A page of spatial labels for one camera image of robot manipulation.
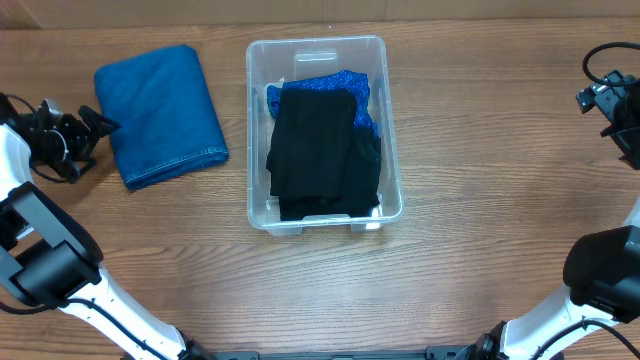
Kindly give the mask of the sparkly blue fabric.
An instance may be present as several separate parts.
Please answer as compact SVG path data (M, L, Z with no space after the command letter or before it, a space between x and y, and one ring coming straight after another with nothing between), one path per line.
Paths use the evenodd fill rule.
M342 70L330 75L284 82L281 86L269 85L266 90L267 106L273 119L276 119L278 116L281 93L285 89L348 91L354 96L357 102L354 126L370 128L373 131L374 137L379 137L377 125L372 120L368 111L370 87L368 76L365 73Z

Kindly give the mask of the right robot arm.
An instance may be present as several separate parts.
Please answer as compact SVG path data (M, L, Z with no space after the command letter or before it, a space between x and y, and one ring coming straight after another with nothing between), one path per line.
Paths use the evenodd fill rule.
M597 108L610 125L601 135L639 168L639 80L613 70L576 95L583 113ZM603 329L634 356L639 350L615 330L639 317L639 205L623 224L581 237L563 267L563 284L525 315L501 322L458 359L561 359L563 351Z

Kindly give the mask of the blue terry towel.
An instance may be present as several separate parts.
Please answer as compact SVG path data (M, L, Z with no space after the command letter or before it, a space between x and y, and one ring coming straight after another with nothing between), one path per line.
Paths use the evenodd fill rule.
M130 191L225 163L223 131L198 53L159 48L105 65L94 74L114 159Z

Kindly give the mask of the black cloth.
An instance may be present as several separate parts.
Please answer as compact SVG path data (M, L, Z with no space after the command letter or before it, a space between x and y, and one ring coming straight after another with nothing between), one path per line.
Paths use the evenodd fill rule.
M338 197L356 112L346 90L285 89L267 160L270 194Z
M298 221L307 216L333 214L369 217L380 204L377 190L381 160L381 139L375 131L367 127L354 128L339 197L280 197L280 219Z

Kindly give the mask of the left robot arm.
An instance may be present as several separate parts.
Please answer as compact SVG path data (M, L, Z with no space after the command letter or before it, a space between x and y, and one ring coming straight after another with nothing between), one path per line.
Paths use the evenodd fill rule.
M141 306L103 263L94 238L34 183L40 166L54 183L73 184L91 153L119 124L87 106L63 113L50 100L20 113L1 96L1 285L33 315L60 310L99 330L130 359L209 359L211 353Z

